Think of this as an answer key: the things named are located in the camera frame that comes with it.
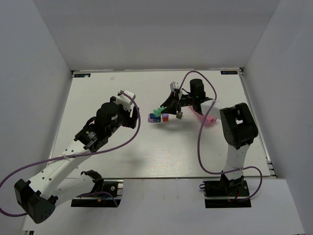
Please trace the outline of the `green hospital wood block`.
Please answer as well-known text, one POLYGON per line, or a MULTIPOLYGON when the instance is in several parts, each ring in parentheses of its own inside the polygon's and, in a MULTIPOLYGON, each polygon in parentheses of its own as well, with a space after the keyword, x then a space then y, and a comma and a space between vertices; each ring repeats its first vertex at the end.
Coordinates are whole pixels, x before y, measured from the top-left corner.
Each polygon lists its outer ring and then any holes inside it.
POLYGON ((162 115, 162 111, 165 109, 164 106, 158 107, 157 109, 153 110, 153 114, 155 117, 159 117, 162 115))

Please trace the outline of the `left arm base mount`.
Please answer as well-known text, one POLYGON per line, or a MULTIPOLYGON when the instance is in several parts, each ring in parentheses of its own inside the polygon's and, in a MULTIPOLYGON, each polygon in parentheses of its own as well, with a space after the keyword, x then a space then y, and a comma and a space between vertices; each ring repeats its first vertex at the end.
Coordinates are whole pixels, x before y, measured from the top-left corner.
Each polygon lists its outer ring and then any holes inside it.
POLYGON ((71 201, 72 208, 117 208, 122 199, 123 180, 106 180, 98 172, 82 171, 94 183, 92 190, 71 201))

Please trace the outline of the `brown window wood block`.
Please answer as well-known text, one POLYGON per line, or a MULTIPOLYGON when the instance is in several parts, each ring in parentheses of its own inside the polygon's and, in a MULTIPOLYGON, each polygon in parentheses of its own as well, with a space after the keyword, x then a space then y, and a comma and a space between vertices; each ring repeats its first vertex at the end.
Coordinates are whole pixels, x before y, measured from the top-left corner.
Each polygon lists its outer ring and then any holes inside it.
POLYGON ((176 118, 181 119, 183 116, 183 112, 177 112, 176 118))

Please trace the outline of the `large lilac wood block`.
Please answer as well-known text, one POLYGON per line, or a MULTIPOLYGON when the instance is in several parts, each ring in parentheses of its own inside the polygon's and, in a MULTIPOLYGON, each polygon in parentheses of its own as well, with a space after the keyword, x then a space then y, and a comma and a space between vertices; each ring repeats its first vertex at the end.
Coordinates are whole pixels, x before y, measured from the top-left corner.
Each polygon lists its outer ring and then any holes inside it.
POLYGON ((148 114, 148 121, 155 122, 156 116, 153 113, 148 114))

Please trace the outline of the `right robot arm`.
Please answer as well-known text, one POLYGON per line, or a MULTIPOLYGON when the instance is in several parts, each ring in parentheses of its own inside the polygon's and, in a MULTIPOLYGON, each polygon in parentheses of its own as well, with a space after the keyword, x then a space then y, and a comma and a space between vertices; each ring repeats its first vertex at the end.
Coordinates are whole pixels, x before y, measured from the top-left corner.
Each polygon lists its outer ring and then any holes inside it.
POLYGON ((258 129, 248 105, 239 103, 226 107, 215 98, 207 97, 201 79, 192 79, 190 90, 186 94, 183 94, 177 82, 172 82, 170 89, 169 97, 160 106, 162 114, 181 118, 181 109, 191 106, 203 118, 211 115, 221 121, 223 135, 228 144, 227 158, 220 182, 215 186, 208 186, 207 195, 237 196, 244 183, 243 169, 247 151, 258 136, 258 129))

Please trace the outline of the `pink plastic box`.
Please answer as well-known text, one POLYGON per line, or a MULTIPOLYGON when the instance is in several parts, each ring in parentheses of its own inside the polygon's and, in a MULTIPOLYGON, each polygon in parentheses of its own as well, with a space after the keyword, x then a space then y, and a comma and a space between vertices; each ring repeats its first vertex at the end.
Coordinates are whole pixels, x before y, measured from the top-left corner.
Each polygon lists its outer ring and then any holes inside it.
MULTIPOLYGON (((204 115, 200 115, 199 113, 197 113, 194 109, 193 106, 189 106, 189 109, 193 112, 193 114, 197 117, 197 119, 202 122, 204 120, 204 115)), ((205 119, 204 122, 204 127, 210 127, 212 126, 215 122, 216 122, 216 118, 212 117, 210 115, 207 116, 207 118, 205 119)))

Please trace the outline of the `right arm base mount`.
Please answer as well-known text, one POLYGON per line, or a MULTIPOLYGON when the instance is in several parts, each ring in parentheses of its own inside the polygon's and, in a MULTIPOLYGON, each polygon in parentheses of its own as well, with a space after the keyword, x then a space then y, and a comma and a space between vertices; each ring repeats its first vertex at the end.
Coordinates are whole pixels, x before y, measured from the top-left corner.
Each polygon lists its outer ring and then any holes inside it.
POLYGON ((199 185, 204 192, 207 209, 251 208, 250 196, 246 180, 239 186, 226 189, 220 181, 203 181, 199 185))

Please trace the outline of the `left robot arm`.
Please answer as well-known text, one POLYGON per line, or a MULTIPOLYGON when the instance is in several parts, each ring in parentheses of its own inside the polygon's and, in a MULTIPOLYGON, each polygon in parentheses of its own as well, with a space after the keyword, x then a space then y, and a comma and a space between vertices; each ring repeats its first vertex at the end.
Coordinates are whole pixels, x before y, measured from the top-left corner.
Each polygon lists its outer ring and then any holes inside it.
POLYGON ((119 127, 136 127, 140 117, 138 107, 133 105, 134 99, 135 94, 128 90, 111 97, 75 135, 60 155, 60 160, 51 161, 29 180, 20 179, 15 183, 18 204, 36 224, 47 220, 57 206, 76 196, 104 194, 103 177, 94 170, 82 171, 70 183, 64 180, 83 161, 107 144, 119 127))

